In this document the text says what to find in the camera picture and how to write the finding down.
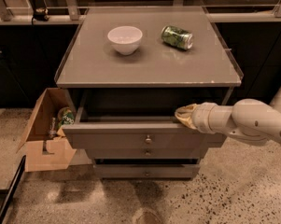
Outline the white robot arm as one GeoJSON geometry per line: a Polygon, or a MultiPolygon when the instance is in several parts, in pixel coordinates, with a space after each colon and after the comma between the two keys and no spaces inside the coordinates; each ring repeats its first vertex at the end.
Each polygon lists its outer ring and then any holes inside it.
{"type": "Polygon", "coordinates": [[[222,133],[253,146],[264,146],[269,140],[281,145],[281,87],[268,105],[255,99],[234,105],[205,102],[179,107],[175,116],[200,133],[222,133]]]}

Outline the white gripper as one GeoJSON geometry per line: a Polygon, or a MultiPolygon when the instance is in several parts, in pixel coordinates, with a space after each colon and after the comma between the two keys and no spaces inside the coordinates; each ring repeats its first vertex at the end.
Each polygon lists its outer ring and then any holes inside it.
{"type": "Polygon", "coordinates": [[[186,127],[201,133],[230,134],[233,130],[232,107],[227,105],[185,105],[175,111],[175,116],[186,127]]]}

